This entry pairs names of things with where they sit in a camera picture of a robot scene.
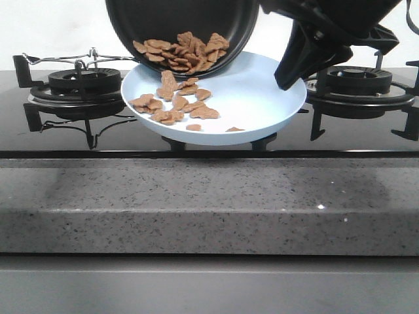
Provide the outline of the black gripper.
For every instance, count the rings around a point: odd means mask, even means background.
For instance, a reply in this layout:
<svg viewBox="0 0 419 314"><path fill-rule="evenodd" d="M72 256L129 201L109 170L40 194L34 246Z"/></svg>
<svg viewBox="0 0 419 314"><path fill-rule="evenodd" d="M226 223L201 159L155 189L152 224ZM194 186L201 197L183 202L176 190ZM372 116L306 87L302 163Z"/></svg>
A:
<svg viewBox="0 0 419 314"><path fill-rule="evenodd" d="M263 12L294 20L282 60L274 73L288 90L298 79L348 61L349 46L369 46L387 54L399 40L380 22L399 1L260 1Z"/></svg>

